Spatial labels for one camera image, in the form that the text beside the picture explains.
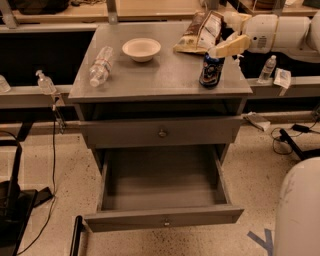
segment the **snack bag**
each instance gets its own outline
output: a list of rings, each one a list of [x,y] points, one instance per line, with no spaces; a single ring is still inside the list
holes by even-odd
[[[195,13],[180,41],[173,47],[177,52],[205,54],[220,41],[223,16],[214,11]]]

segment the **black wire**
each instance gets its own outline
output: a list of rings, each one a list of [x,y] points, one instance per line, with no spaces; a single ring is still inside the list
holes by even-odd
[[[49,220],[52,215],[52,210],[53,210],[53,205],[54,202],[56,201],[56,182],[55,182],[55,171],[56,171],[56,143],[55,143],[55,134],[56,134],[56,122],[55,120],[53,121],[53,135],[52,135],[52,145],[53,145],[53,166],[52,166],[52,183],[53,183],[53,192],[52,192],[52,201],[51,201],[51,206],[49,209],[49,214],[47,217],[47,220],[43,227],[41,228],[39,234],[37,237],[21,252],[17,253],[17,255],[21,255],[22,253],[26,252],[42,235],[44,229],[47,227]]]
[[[0,132],[3,132],[3,133],[6,133],[6,134],[9,134],[9,135],[11,135],[16,141],[18,141],[18,139],[17,139],[17,137],[13,134],[13,133],[11,133],[11,132],[7,132],[7,131],[3,131],[3,130],[0,130]]]
[[[317,122],[318,122],[318,120],[316,120],[316,121],[314,122],[314,124],[309,127],[309,129],[311,129],[312,127],[314,127],[314,126],[317,124]],[[273,135],[273,133],[274,133],[275,130],[277,130],[277,129],[280,130],[280,129],[283,129],[283,128],[281,128],[281,127],[276,127],[276,128],[274,128],[274,129],[272,130],[272,132],[271,132],[271,134],[270,134],[271,137],[272,137],[272,139],[273,139],[272,149],[273,149],[273,151],[274,151],[275,153],[277,153],[277,154],[279,154],[279,155],[290,155],[290,154],[293,152],[293,149],[292,149],[292,147],[290,146],[290,144],[289,144],[287,141],[282,141],[282,140],[281,140],[281,136],[276,136],[276,137],[275,137],[275,136]],[[298,133],[298,134],[296,134],[296,135],[289,135],[289,136],[292,138],[292,137],[298,137],[298,136],[300,136],[301,134],[303,134],[303,132],[300,132],[300,133]],[[287,144],[288,146],[290,146],[290,150],[289,150],[288,152],[279,152],[279,151],[277,151],[276,148],[275,148],[275,142]]]

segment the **floor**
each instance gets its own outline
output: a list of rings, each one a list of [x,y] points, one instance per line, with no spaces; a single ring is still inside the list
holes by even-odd
[[[275,153],[271,134],[278,136],[278,127],[288,129],[290,135],[297,134],[289,130],[293,122],[275,119],[265,132],[245,121],[241,126],[222,166],[232,203],[245,209],[236,224],[104,233],[87,230],[81,235],[79,255],[270,256],[257,241],[261,238],[267,243],[268,232],[274,236],[281,183],[290,168],[299,162],[294,153]],[[313,129],[320,131],[320,124]],[[51,123],[37,123],[22,143],[19,184],[23,189],[40,190],[49,186],[53,190],[52,132]],[[303,134],[295,141],[302,149],[319,148],[320,136]],[[279,143],[274,146],[277,151],[288,150]],[[40,238],[21,255],[69,255],[75,217],[96,210],[101,176],[77,123],[68,123],[63,135],[56,134],[55,150],[56,200],[52,215]],[[11,172],[13,152],[1,150],[0,153],[0,180],[6,180]],[[20,251],[39,234],[51,203],[46,202],[32,211]]]

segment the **plastic water bottle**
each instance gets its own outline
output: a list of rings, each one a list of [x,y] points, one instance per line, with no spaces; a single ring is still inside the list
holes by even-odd
[[[272,55],[264,64],[264,67],[261,71],[261,74],[258,79],[258,83],[266,83],[268,79],[270,78],[272,71],[277,65],[277,56]]]
[[[4,76],[0,75],[0,92],[8,92],[11,87]]]
[[[45,95],[53,95],[57,92],[57,88],[54,86],[52,80],[50,77],[45,76],[42,73],[42,70],[38,70],[36,72],[36,76],[39,77],[38,79],[38,85],[40,86],[40,89],[43,94]]]
[[[113,65],[113,49],[106,46],[101,49],[89,70],[90,84],[97,87],[103,84],[111,72]]]

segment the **drawer knob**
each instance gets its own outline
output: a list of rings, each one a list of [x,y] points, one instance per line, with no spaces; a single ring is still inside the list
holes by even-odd
[[[169,227],[169,226],[170,226],[170,222],[169,222],[168,219],[166,219],[166,220],[164,221],[163,226],[165,226],[165,227]]]
[[[168,132],[163,129],[160,129],[160,131],[158,132],[158,135],[160,138],[165,138],[168,136]]]

